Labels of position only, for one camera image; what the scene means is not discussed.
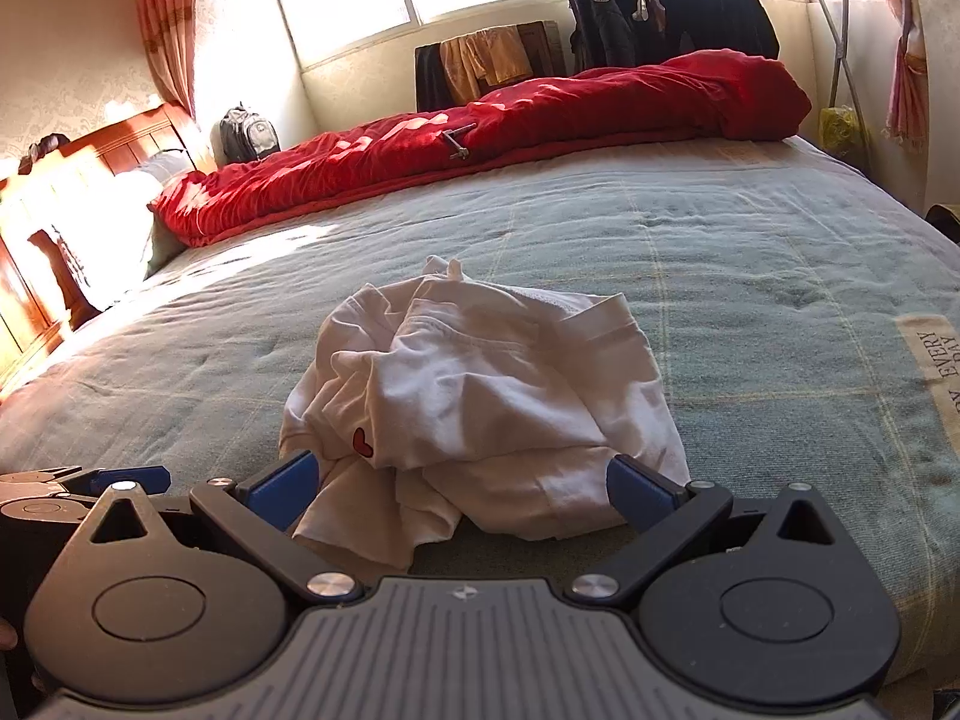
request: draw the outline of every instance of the pink curtain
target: pink curtain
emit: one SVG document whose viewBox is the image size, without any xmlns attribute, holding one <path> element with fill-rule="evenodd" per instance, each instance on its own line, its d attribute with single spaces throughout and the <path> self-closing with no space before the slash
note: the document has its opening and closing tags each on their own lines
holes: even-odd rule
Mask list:
<svg viewBox="0 0 960 720">
<path fill-rule="evenodd" d="M 917 0 L 887 0 L 904 30 L 896 46 L 894 83 L 886 134 L 908 148 L 921 148 L 928 133 L 926 48 Z"/>
<path fill-rule="evenodd" d="M 193 104 L 194 4 L 196 0 L 136 0 L 140 34 L 158 90 L 190 116 Z"/>
</svg>

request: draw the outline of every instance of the wooden headboard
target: wooden headboard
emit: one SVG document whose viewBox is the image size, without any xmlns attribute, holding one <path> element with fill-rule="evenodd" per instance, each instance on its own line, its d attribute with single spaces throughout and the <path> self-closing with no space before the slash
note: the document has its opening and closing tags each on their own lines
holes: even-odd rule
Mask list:
<svg viewBox="0 0 960 720">
<path fill-rule="evenodd" d="M 178 105 L 165 103 L 66 143 L 37 161 L 28 175 L 0 180 L 0 239 L 30 290 L 27 298 L 35 300 L 51 322 L 76 328 L 96 312 L 43 232 L 37 209 L 80 201 L 89 187 L 168 148 L 186 151 L 197 170 L 216 170 L 210 145 L 193 119 Z"/>
</svg>

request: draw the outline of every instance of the triangular cutout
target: triangular cutout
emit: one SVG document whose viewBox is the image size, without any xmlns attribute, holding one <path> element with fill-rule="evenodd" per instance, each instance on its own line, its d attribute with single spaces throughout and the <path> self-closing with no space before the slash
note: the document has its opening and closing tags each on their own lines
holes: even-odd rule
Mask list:
<svg viewBox="0 0 960 720">
<path fill-rule="evenodd" d="M 94 544 L 107 544 L 111 541 L 126 541 L 128 538 L 143 538 L 146 535 L 147 529 L 140 522 L 130 498 L 120 498 L 110 506 L 90 541 Z"/>
<path fill-rule="evenodd" d="M 833 536 L 827 531 L 809 501 L 794 501 L 777 535 L 789 541 L 807 541 L 811 544 L 832 544 Z"/>
</svg>

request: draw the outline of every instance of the crumpled white garment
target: crumpled white garment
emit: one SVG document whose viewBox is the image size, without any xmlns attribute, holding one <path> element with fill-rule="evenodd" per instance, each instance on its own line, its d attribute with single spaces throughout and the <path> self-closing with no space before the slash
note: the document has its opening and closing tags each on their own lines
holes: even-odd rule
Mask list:
<svg viewBox="0 0 960 720">
<path fill-rule="evenodd" d="M 323 485 L 295 538 L 361 578 L 405 571 L 462 514 L 527 539 L 617 525 L 617 453 L 689 481 L 623 295 L 486 284 L 439 257 L 325 319 L 284 408 L 281 454 L 301 449 Z"/>
</svg>

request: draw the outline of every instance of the finger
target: finger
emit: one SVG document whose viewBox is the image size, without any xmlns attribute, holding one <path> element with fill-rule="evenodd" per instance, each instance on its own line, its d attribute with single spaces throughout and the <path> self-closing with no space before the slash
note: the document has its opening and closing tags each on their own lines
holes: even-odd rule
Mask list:
<svg viewBox="0 0 960 720">
<path fill-rule="evenodd" d="M 0 618 L 0 650 L 13 650 L 16 642 L 16 631 L 13 630 L 13 625 Z"/>
</svg>

